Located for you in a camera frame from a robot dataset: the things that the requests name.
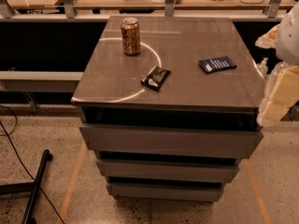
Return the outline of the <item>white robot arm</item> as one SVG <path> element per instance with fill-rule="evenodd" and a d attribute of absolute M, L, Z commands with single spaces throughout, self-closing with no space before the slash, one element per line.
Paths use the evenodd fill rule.
<path fill-rule="evenodd" d="M 255 45 L 275 49 L 280 59 L 266 80 L 257 117 L 260 126 L 271 127 L 299 101 L 299 2 Z"/>

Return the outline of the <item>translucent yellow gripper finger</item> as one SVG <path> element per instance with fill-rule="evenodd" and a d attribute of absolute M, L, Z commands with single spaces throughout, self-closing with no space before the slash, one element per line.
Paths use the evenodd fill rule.
<path fill-rule="evenodd" d="M 262 49 L 274 49 L 276 47 L 276 37 L 278 32 L 278 26 L 275 25 L 267 33 L 260 36 L 255 45 Z"/>
<path fill-rule="evenodd" d="M 257 122 L 271 127 L 299 101 L 299 66 L 277 64 L 266 80 Z"/>

